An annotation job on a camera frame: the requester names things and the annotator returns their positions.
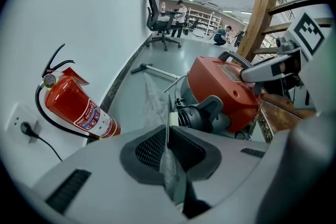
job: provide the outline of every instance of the red fire extinguisher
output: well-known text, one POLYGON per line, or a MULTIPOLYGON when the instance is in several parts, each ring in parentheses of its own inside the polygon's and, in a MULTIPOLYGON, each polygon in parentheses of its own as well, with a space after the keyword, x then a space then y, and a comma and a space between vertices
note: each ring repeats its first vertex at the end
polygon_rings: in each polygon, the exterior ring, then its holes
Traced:
POLYGON ((102 111, 83 91, 81 86, 88 85, 88 82, 77 75, 70 67, 62 71, 62 75, 58 78, 51 74, 66 63, 75 63, 72 60, 67 60, 54 68, 50 67, 55 55, 64 45, 57 49, 42 73, 43 82, 37 87, 35 94, 37 109, 52 125, 63 131, 88 138, 82 133, 56 123, 43 111, 39 102, 39 94, 41 89, 46 87, 44 102, 46 108, 51 112, 77 128, 89 132, 93 138, 100 139, 119 135, 121 132, 119 123, 102 111))

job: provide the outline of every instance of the standing person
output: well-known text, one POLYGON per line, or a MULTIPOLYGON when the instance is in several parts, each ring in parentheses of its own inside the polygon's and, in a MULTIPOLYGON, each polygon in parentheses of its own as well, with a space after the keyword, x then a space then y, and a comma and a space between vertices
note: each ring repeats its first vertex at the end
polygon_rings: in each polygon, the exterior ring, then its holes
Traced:
POLYGON ((174 29, 172 32, 171 37, 174 37, 176 30, 178 30, 177 32, 177 37, 181 37, 181 33, 182 33, 182 27, 184 25, 184 17, 187 14, 188 10, 186 8, 186 6, 184 6, 184 2, 182 0, 177 1, 178 6, 180 7, 180 9, 178 10, 180 13, 182 14, 176 14, 176 26, 179 26, 179 29, 174 29))
POLYGON ((244 36, 244 31, 239 31, 238 34, 235 36, 237 39, 236 39, 236 42, 235 42, 235 47, 239 47, 242 39, 243 39, 243 36, 244 36))
POLYGON ((230 25, 228 25, 225 29, 218 30, 217 34, 214 36, 214 41, 216 42, 215 45, 221 46, 229 42, 225 36, 230 31, 232 31, 232 27, 230 25))

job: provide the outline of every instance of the brown wall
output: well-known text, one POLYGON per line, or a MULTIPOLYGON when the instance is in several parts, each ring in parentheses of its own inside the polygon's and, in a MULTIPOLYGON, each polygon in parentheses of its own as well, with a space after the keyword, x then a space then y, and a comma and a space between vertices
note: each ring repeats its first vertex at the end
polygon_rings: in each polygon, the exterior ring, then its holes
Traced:
MULTIPOLYGON (((161 7, 161 4, 162 4, 163 1, 166 3, 166 10, 170 10, 170 9, 174 10, 174 9, 179 8, 177 5, 175 5, 176 1, 171 1, 171 0, 160 0, 160 7, 161 7)), ((244 30, 245 25, 240 24, 236 20, 233 20, 230 17, 225 16, 223 13, 219 13, 215 10, 212 10, 212 9, 209 9, 209 8, 206 8, 206 7, 203 7, 203 6, 199 6, 199 5, 196 5, 196 4, 191 4, 191 3, 185 3, 185 6, 187 7, 188 10, 189 10, 189 8, 191 8, 191 9, 195 9, 195 10, 198 10, 200 12, 205 12, 205 13, 208 13, 208 14, 211 14, 211 12, 214 12, 215 13, 214 15, 216 17, 221 18, 220 22, 222 23, 223 27, 224 27, 224 25, 231 25, 232 31, 229 33, 230 37, 231 36, 234 37, 238 33, 238 31, 244 30)))

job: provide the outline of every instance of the chair base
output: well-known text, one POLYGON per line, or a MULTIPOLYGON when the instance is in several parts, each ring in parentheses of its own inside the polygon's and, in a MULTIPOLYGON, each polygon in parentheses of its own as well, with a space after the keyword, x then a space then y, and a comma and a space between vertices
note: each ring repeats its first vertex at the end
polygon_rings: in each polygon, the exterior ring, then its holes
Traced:
POLYGON ((164 32, 162 32, 162 37, 154 37, 152 40, 147 41, 147 42, 145 43, 145 44, 146 44, 146 47, 149 47, 150 43, 153 43, 153 42, 156 42, 156 41, 162 41, 162 42, 163 42, 163 45, 164 45, 164 51, 167 51, 167 50, 168 50, 168 48, 167 48, 167 44, 166 44, 167 41, 168 41, 168 42, 172 42, 172 43, 176 43, 177 46, 178 46, 179 48, 181 48, 181 45, 180 45, 180 43, 179 43, 178 41, 176 41, 176 40, 174 40, 174 39, 171 39, 171 38, 167 38, 167 37, 165 36, 165 33, 164 33, 164 32))

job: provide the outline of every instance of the wall outlet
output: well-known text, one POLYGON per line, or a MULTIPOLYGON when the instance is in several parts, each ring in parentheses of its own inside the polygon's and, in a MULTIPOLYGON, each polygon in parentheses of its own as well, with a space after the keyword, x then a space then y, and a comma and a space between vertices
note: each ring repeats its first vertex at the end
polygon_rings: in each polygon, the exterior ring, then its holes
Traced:
POLYGON ((36 138, 29 137, 21 132, 20 125, 22 122, 28 122, 31 125, 31 129, 36 132, 38 128, 37 118, 34 117, 33 113, 29 111, 27 107, 16 103, 6 125, 6 134, 17 143, 27 145, 35 141, 36 138))

